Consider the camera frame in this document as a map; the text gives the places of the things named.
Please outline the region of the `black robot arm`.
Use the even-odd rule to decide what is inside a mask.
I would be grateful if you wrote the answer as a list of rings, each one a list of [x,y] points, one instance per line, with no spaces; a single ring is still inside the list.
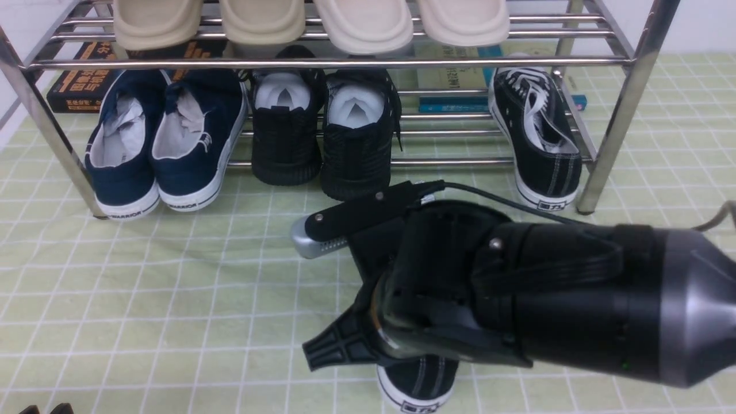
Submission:
[[[436,355],[688,388],[734,365],[734,261],[692,229],[513,222],[438,200],[303,352],[311,370]]]

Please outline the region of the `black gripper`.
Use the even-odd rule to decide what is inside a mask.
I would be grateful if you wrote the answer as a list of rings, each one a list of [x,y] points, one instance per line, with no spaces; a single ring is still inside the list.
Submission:
[[[510,223],[484,205],[440,200],[400,217],[388,241],[360,241],[351,252],[365,280],[353,304],[302,344],[310,371],[424,356],[529,369],[512,300],[482,298],[471,283],[478,256],[500,255],[492,231]]]

